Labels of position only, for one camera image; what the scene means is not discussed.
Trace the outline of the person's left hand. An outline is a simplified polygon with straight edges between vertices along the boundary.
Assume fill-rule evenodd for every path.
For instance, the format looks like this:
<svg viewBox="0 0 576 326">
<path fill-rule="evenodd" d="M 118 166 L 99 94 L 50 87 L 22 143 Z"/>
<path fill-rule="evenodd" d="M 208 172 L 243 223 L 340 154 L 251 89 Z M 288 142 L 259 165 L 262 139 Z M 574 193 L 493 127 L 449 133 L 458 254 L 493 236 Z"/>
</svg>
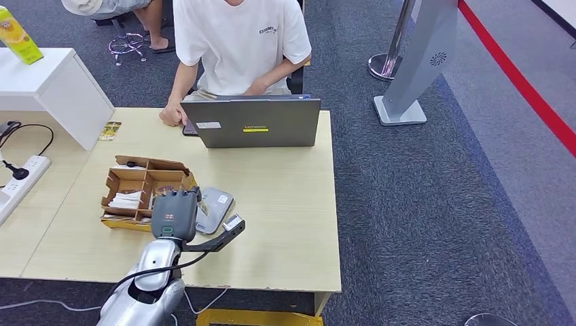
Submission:
<svg viewBox="0 0 576 326">
<path fill-rule="evenodd" d="M 274 82 L 270 82 L 267 77 L 261 76 L 258 77 L 250 86 L 249 88 L 243 93 L 245 96 L 257 96 L 263 95 L 266 93 L 266 90 L 270 87 L 271 84 Z"/>
</svg>

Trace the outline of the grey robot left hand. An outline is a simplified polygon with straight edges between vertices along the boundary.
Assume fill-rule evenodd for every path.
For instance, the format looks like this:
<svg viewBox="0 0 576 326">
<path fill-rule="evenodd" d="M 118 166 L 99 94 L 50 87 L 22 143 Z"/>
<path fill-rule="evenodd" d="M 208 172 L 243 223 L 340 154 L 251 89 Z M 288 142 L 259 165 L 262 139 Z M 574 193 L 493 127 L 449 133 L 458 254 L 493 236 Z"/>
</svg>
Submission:
<svg viewBox="0 0 576 326">
<path fill-rule="evenodd" d="M 198 203 L 202 199 L 200 188 L 172 190 L 157 196 L 151 216 L 151 232 L 157 239 L 175 238 L 184 243 L 196 235 Z"/>
</svg>

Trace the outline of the person's right hand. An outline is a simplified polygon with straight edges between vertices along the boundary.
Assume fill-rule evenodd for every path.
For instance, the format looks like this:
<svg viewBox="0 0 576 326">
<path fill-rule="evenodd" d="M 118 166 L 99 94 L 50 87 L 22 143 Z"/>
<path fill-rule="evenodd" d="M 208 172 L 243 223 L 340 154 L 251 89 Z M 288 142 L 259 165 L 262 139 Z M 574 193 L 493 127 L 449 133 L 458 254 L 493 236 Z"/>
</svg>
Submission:
<svg viewBox="0 0 576 326">
<path fill-rule="evenodd" d="M 169 101 L 159 113 L 159 118 L 167 126 L 180 126 L 187 123 L 187 114 L 179 101 Z"/>
</svg>

